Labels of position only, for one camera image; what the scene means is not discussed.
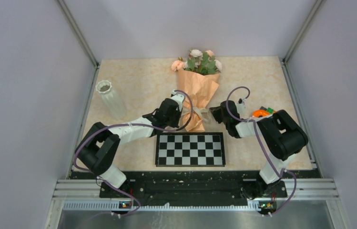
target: white vase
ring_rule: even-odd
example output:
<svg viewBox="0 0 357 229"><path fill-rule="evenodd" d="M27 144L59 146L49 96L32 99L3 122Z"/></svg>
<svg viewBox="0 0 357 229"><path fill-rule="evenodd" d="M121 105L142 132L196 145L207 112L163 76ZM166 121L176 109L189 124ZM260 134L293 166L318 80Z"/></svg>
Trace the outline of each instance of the white vase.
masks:
<svg viewBox="0 0 357 229"><path fill-rule="evenodd" d="M97 83L95 87L98 94L108 108L110 115L113 119L121 120L126 116L126 108L123 104L122 98L119 96L115 88L112 87L111 82L102 80Z"/></svg>

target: pink flower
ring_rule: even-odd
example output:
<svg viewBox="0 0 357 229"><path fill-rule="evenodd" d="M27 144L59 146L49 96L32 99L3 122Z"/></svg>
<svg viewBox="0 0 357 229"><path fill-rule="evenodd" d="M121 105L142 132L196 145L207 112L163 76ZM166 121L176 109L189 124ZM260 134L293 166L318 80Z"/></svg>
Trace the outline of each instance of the pink flower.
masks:
<svg viewBox="0 0 357 229"><path fill-rule="evenodd" d="M205 51L209 56L215 56L215 53L211 50Z"/></svg>
<svg viewBox="0 0 357 229"><path fill-rule="evenodd" d="M182 61L174 61L173 64L171 65L171 71L175 72L178 70L178 66L183 65L183 62Z"/></svg>
<svg viewBox="0 0 357 229"><path fill-rule="evenodd" d="M184 62L181 62L181 63L177 66L177 70L182 70L182 69L184 69L184 68L186 68Z"/></svg>

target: beige tabletop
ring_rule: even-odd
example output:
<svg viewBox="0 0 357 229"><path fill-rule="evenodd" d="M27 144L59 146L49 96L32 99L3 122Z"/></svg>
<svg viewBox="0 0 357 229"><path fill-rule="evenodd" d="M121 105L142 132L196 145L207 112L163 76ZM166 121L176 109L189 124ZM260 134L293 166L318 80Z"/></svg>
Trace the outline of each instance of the beige tabletop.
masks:
<svg viewBox="0 0 357 229"><path fill-rule="evenodd" d="M219 79L219 88L207 107L218 106L227 98L229 92L238 86L247 86L251 95L246 101L248 117L261 106L275 110L286 110L297 120L295 108L285 82L284 74L276 56L266 57L220 57L223 64ZM104 125L128 122L152 112L173 89L176 89L176 73L170 70L174 58L169 59L130 59L103 60L100 65L97 82L109 80L124 100L127 116L123 121L111 118L102 104L98 93L94 91L84 135L96 122ZM232 95L237 101L247 91L238 90ZM194 171L194 170L259 170L266 159L255 137L236 139L231 137L223 124L215 120L205 123L207 132L223 132L225 145L225 167L156 167L156 137L142 138L119 146L114 159L122 171ZM289 169L312 169L306 147L289 164Z"/></svg>

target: white square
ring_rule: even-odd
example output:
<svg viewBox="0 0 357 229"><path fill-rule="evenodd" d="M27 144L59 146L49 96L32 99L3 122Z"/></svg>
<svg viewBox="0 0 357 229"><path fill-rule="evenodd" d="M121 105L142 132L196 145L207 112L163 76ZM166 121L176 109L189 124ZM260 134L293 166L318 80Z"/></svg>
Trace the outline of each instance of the white square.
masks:
<svg viewBox="0 0 357 229"><path fill-rule="evenodd" d="M182 156L183 156L183 150L182 149L174 150L174 157L182 157Z"/></svg>
<svg viewBox="0 0 357 229"><path fill-rule="evenodd" d="M207 149L207 150L205 150L205 156L207 156L207 157L213 157L213 156L214 156L214 150L213 150L213 149Z"/></svg>
<svg viewBox="0 0 357 229"><path fill-rule="evenodd" d="M213 142L212 135L205 135L205 142Z"/></svg>
<svg viewBox="0 0 357 229"><path fill-rule="evenodd" d="M205 142L198 142L198 149L206 149Z"/></svg>
<svg viewBox="0 0 357 229"><path fill-rule="evenodd" d="M174 141L175 142L183 142L183 136L182 135L176 135Z"/></svg>
<svg viewBox="0 0 357 229"><path fill-rule="evenodd" d="M190 164L191 164L190 158L187 156L183 157L183 165L190 165Z"/></svg>
<svg viewBox="0 0 357 229"><path fill-rule="evenodd" d="M198 165L200 165L200 166L206 166L206 157L200 156L200 157L198 158Z"/></svg>
<svg viewBox="0 0 357 229"><path fill-rule="evenodd" d="M190 149L190 143L189 142L183 142L183 149Z"/></svg>
<svg viewBox="0 0 357 229"><path fill-rule="evenodd" d="M198 150L197 149L190 149L190 156L191 157L197 157L198 156Z"/></svg>
<svg viewBox="0 0 357 229"><path fill-rule="evenodd" d="M174 157L168 157L166 159L166 165L169 165L169 166L174 165Z"/></svg>
<svg viewBox="0 0 357 229"><path fill-rule="evenodd" d="M167 142L167 135L160 135L160 142Z"/></svg>
<svg viewBox="0 0 357 229"><path fill-rule="evenodd" d="M223 163L222 163L222 157L220 157L220 156L215 156L215 157L214 157L214 165L216 165L216 166L221 166L221 165L223 165Z"/></svg>
<svg viewBox="0 0 357 229"><path fill-rule="evenodd" d="M198 136L197 135L190 135L190 142L198 142Z"/></svg>
<svg viewBox="0 0 357 229"><path fill-rule="evenodd" d="M220 142L214 142L214 149L222 149L222 146L220 145Z"/></svg>
<svg viewBox="0 0 357 229"><path fill-rule="evenodd" d="M159 157L166 157L166 156L167 156L167 150L159 149Z"/></svg>
<svg viewBox="0 0 357 229"><path fill-rule="evenodd" d="M167 149L175 149L175 143L174 142L168 142L167 143Z"/></svg>

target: orange toy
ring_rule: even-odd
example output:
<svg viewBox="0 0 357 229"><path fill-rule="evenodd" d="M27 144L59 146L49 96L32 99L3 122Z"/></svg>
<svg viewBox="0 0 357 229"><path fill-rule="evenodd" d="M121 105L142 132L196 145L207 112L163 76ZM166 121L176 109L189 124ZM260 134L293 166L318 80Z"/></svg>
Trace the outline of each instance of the orange toy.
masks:
<svg viewBox="0 0 357 229"><path fill-rule="evenodd" d="M268 116L270 114L271 113L269 113L268 111L265 111L265 110L256 110L256 111L253 112L253 116L257 117L257 118Z"/></svg>

